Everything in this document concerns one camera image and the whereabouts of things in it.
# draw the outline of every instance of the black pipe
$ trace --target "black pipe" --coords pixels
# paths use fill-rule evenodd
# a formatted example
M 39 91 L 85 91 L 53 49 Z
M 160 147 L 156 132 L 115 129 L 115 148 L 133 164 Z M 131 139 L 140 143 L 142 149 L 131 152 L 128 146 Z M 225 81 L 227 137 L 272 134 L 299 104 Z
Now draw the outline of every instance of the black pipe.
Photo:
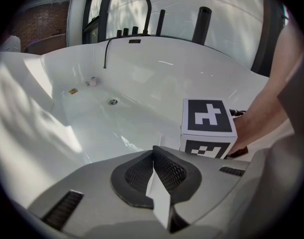
M 192 42 L 204 45 L 208 27 L 211 21 L 212 10 L 207 7 L 200 7 L 198 11 L 196 26 Z
M 132 28 L 132 34 L 138 34 L 138 27 L 137 26 L 134 26 L 133 28 Z
M 117 38 L 120 38 L 121 35 L 122 35 L 122 30 L 118 30 L 118 31 L 117 31 Z
M 106 53 L 104 55 L 104 65 L 103 65 L 103 68 L 106 69 L 107 68 L 107 54 L 108 54 L 108 47 L 109 47 L 109 44 L 110 42 L 112 41 L 113 39 L 110 39 L 107 43 L 107 46 L 106 46 Z
M 148 12 L 147 12 L 147 17 L 146 17 L 146 23 L 144 25 L 143 34 L 148 34 L 148 26 L 149 26 L 151 11 L 152 11 L 151 1 L 150 0 L 146 0 L 146 1 L 148 4 Z
M 129 29 L 128 28 L 124 28 L 123 29 L 123 36 L 127 36 L 129 35 Z
M 165 10 L 161 10 L 160 11 L 160 16 L 158 18 L 158 23 L 157 23 L 156 36 L 161 36 L 164 15 L 165 15 Z

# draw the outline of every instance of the human arm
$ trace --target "human arm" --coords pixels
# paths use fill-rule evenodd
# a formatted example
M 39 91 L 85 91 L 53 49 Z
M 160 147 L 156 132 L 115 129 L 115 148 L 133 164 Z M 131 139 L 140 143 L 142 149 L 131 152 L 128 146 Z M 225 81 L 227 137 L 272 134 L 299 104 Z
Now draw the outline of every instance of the human arm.
M 266 86 L 256 96 L 247 112 L 234 120 L 238 138 L 229 154 L 269 134 L 287 119 L 277 96 L 286 85 L 291 72 L 299 65 L 303 52 L 304 38 L 289 23 L 278 38 Z

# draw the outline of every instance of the vent slot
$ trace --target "vent slot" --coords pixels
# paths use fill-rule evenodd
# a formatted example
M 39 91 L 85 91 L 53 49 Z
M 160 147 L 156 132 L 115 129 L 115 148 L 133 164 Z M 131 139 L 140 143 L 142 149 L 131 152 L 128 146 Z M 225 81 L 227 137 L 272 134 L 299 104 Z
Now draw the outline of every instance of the vent slot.
M 61 230 L 84 194 L 70 190 L 41 220 L 54 229 Z
M 227 166 L 221 167 L 220 171 L 223 173 L 229 173 L 229 174 L 233 174 L 236 176 L 243 176 L 243 174 L 245 173 L 245 170 L 236 169 L 236 168 L 227 167 Z

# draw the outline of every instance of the white object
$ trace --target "white object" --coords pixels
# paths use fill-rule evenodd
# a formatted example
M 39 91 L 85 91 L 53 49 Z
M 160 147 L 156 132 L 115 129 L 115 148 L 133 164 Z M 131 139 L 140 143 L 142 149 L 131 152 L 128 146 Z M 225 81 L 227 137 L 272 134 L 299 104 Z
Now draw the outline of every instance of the white object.
M 149 180 L 146 196 L 153 199 L 153 213 L 166 229 L 170 212 L 171 195 L 168 193 L 159 176 L 153 168 L 153 174 Z
M 28 207 L 90 162 L 158 144 L 179 149 L 184 98 L 206 94 L 246 110 L 268 79 L 192 42 L 130 39 L 113 40 L 106 70 L 108 41 L 42 56 L 0 52 L 0 177 L 13 200 Z M 95 88 L 85 84 L 91 77 Z
M 1 46 L 0 51 L 20 52 L 20 39 L 17 36 L 11 35 Z
M 223 99 L 184 99 L 180 150 L 223 159 L 237 133 Z
M 95 87 L 97 85 L 97 80 L 96 77 L 92 77 L 91 80 L 89 81 L 90 87 Z

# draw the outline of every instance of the black spout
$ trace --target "black spout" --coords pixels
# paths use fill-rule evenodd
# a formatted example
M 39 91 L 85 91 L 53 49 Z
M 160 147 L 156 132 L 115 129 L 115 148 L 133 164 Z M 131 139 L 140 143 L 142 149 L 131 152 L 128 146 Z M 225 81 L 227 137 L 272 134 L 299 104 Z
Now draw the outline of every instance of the black spout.
M 163 20 L 164 20 L 165 10 L 160 11 L 160 17 L 158 18 L 157 29 L 155 36 L 161 36 Z
M 134 26 L 133 28 L 132 28 L 132 34 L 138 34 L 138 27 L 137 26 Z
M 212 10 L 210 8 L 200 7 L 198 11 L 192 42 L 204 45 L 208 27 L 210 26 L 211 15 Z
M 152 11 L 151 1 L 150 0 L 146 0 L 146 1 L 148 4 L 148 12 L 147 12 L 147 17 L 146 17 L 146 23 L 144 25 L 143 34 L 148 34 L 148 26 L 149 26 L 151 11 Z
M 128 28 L 124 28 L 123 29 L 123 36 L 127 36 L 129 34 L 129 29 Z

